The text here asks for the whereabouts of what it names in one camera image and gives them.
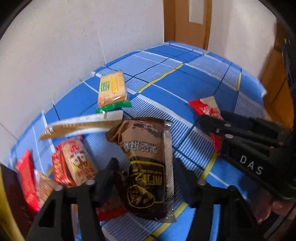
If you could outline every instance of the wall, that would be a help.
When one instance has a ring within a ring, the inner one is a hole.
[[[258,0],[213,0],[208,50],[260,77],[275,41],[275,16]]]
[[[0,160],[69,86],[163,35],[162,0],[33,0],[0,41]]]

